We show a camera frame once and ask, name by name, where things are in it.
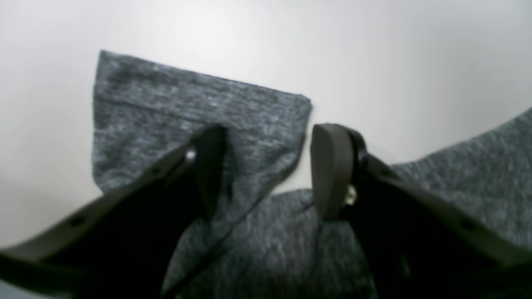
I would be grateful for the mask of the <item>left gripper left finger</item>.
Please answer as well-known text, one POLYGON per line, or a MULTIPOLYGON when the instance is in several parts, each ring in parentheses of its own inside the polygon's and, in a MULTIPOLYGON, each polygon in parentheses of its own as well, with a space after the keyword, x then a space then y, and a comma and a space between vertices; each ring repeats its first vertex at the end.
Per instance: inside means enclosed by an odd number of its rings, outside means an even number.
POLYGON ((193 138, 195 178, 207 218, 215 214, 223 185, 225 136, 226 129, 223 126, 209 125, 193 138))

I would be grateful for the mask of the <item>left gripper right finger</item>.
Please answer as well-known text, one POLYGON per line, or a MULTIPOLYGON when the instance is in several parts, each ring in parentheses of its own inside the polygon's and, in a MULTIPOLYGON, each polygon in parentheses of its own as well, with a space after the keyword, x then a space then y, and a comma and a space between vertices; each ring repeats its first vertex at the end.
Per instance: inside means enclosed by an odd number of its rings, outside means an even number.
POLYGON ((312 128, 312 196, 322 220, 338 218, 346 206, 358 198, 357 180, 367 166, 367 146, 363 136, 339 124, 322 123, 312 128))

